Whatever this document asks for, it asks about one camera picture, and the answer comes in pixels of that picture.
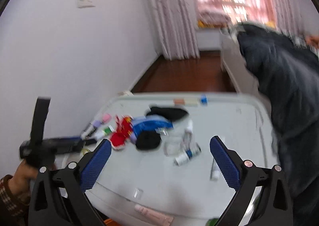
wooden floor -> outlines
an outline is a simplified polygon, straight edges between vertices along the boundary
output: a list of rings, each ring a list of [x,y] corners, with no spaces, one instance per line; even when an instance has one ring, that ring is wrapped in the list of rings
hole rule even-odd
[[[227,73],[221,71],[216,53],[201,54],[200,59],[165,60],[162,56],[135,85],[142,92],[235,92]]]

pink cap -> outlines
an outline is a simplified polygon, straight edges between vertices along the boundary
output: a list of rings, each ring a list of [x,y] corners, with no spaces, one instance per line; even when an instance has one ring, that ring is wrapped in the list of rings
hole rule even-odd
[[[102,118],[103,123],[108,123],[110,120],[112,120],[112,116],[109,113],[103,115],[103,118]]]

sleeve cuff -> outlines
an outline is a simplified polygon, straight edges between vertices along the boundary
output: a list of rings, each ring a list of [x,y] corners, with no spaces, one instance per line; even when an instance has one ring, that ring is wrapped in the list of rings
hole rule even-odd
[[[8,181],[11,178],[11,175],[6,175],[0,180],[0,198],[2,199],[2,202],[5,204],[12,217],[23,216],[28,211],[29,206],[22,203],[16,196],[13,196],[13,194],[11,193],[8,187]]]

white tube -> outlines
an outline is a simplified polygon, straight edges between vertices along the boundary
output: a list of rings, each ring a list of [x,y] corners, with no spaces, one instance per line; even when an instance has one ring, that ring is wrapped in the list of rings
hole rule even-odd
[[[135,211],[139,212],[141,215],[149,218],[154,223],[156,223],[159,226],[170,226],[172,223],[174,217],[167,216],[165,214],[156,212],[152,209],[146,208],[144,206],[141,206],[137,204],[135,206]]]

human hand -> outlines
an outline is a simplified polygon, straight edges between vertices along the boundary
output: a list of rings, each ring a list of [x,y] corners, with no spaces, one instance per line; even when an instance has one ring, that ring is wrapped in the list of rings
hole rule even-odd
[[[28,165],[25,160],[18,166],[13,178],[8,181],[8,187],[14,196],[28,196],[30,194],[30,180],[35,180],[38,169]]]
[[[306,37],[306,43],[315,48],[319,48],[319,36],[308,36]]]

